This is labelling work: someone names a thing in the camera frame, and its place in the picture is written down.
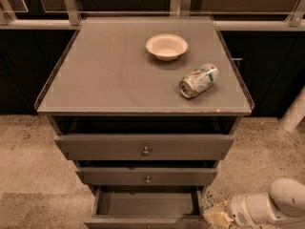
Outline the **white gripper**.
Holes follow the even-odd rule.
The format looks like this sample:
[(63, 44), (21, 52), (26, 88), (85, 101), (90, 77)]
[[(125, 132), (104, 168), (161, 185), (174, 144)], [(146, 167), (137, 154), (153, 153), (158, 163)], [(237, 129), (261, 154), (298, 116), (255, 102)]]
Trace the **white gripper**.
[(257, 194), (234, 196), (229, 203), (222, 201), (205, 210), (204, 219), (211, 225), (223, 228), (229, 228), (232, 222), (240, 228), (253, 228), (256, 226), (256, 199)]

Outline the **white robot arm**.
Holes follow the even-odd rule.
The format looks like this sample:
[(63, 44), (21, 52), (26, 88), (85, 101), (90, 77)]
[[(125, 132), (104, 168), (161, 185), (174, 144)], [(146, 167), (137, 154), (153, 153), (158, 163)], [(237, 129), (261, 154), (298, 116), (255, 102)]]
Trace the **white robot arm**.
[(242, 194), (203, 213), (212, 225), (254, 229), (270, 224), (279, 229), (305, 229), (305, 186), (293, 179), (274, 180), (267, 192)]

